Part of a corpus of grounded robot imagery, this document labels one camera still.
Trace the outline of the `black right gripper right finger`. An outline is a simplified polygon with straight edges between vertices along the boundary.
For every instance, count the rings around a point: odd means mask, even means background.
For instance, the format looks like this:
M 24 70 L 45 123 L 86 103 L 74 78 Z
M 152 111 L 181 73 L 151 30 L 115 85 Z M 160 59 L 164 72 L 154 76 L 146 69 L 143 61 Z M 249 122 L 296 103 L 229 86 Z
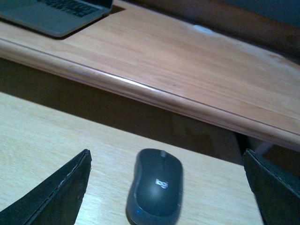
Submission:
M 246 177 L 265 225 L 300 223 L 300 179 L 247 149 Z

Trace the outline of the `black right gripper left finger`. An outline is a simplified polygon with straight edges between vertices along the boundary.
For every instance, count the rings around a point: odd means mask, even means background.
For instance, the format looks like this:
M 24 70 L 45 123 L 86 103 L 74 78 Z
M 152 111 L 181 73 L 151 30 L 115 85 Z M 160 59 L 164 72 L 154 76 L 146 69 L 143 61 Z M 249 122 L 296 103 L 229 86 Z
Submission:
M 0 213 L 2 225 L 73 225 L 90 171 L 91 153 L 83 150 L 25 196 Z

